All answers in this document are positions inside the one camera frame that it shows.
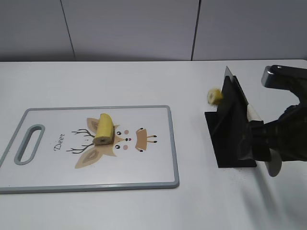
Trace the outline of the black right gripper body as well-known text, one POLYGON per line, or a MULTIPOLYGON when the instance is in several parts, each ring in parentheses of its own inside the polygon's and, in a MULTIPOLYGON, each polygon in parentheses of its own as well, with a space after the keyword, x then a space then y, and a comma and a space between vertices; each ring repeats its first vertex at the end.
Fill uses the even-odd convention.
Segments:
POLYGON ((307 96, 289 106, 277 120, 264 124, 261 145, 277 151, 283 161, 307 160, 307 96))

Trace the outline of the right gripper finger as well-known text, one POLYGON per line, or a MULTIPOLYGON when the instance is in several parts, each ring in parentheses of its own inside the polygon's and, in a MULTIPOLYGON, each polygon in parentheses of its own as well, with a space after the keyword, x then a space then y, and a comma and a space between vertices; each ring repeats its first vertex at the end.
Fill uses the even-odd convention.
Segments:
POLYGON ((243 129, 237 146, 239 160, 271 161, 270 149, 265 142, 266 131, 263 121, 250 121, 243 129))
POLYGON ((282 65, 266 66, 261 78, 266 88, 292 92, 302 104, 307 103, 307 70, 282 65))

